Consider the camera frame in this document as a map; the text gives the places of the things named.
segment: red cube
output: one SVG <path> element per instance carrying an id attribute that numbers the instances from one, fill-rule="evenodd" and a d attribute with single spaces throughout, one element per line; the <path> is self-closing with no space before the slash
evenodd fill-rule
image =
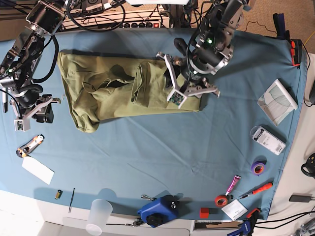
<path id="1" fill-rule="evenodd" d="M 200 219 L 207 219 L 209 216 L 209 208 L 200 208 L 199 217 Z"/>

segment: blue fabric surface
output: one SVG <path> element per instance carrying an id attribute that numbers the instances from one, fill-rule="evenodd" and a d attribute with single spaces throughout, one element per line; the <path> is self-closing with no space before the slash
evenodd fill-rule
<path id="1" fill-rule="evenodd" d="M 118 29 L 108 33 L 70 32 L 57 35 L 60 50 L 78 50 L 87 54 L 110 53 L 115 56 L 153 58 L 158 51 L 179 55 L 175 37 L 189 40 L 189 29 Z M 229 65 L 209 76 L 219 87 L 221 97 L 204 96 L 204 108 L 198 113 L 118 118 L 103 122 L 95 133 L 75 128 L 67 101 L 53 104 L 53 124 L 31 121 L 31 130 L 15 132 L 14 115 L 0 113 L 0 189 L 12 193 L 90 209 L 96 198 L 105 198 L 114 213 L 133 214 L 146 200 L 165 194 L 183 197 L 181 218 L 198 219 L 200 207 L 215 207 L 217 195 L 225 194 L 234 175 L 242 179 L 232 191 L 234 197 L 273 180 L 274 186 L 241 200 L 251 211 L 262 209 L 266 219 L 297 128 L 306 82 L 306 57 L 301 69 L 292 66 L 289 45 L 260 35 L 237 32 L 233 39 L 234 56 Z M 13 45 L 0 43 L 0 58 Z M 51 43 L 44 51 L 34 78 L 49 71 L 54 54 Z M 280 78 L 291 87 L 299 108 L 275 127 L 257 105 L 258 98 Z M 64 94 L 58 68 L 44 82 L 44 93 Z M 286 143 L 276 156 L 254 142 L 250 130 L 262 125 Z M 32 157 L 55 171 L 50 185 L 26 170 L 15 150 L 37 134 L 44 142 Z M 266 172 L 257 177 L 251 165 L 266 159 Z M 56 191 L 63 194 L 55 200 Z M 229 220 L 218 210 L 209 219 Z"/>

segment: red tape roll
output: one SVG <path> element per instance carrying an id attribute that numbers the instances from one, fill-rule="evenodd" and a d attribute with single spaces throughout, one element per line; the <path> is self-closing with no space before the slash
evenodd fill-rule
<path id="1" fill-rule="evenodd" d="M 227 205 L 228 199 L 225 195 L 219 195 L 215 198 L 215 203 L 217 207 L 223 207 Z"/>

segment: clear plastic cup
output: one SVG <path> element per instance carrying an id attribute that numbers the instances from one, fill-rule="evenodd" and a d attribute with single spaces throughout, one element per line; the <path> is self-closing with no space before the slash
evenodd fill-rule
<path id="1" fill-rule="evenodd" d="M 104 199 L 96 199 L 92 202 L 89 219 L 85 229 L 94 236 L 102 234 L 102 228 L 106 225 L 110 214 L 113 211 L 112 205 Z"/>

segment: small black knob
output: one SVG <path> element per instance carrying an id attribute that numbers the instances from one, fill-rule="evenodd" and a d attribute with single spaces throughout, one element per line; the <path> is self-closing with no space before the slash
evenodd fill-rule
<path id="1" fill-rule="evenodd" d="M 152 27 L 153 27 L 153 24 L 152 24 L 151 22 L 148 22 L 147 25 L 146 25 L 146 27 L 147 27 L 147 28 L 152 28 Z"/>
<path id="2" fill-rule="evenodd" d="M 164 216 L 159 213 L 154 213 L 152 215 L 147 216 L 146 220 L 148 225 L 154 227 L 164 224 Z"/>

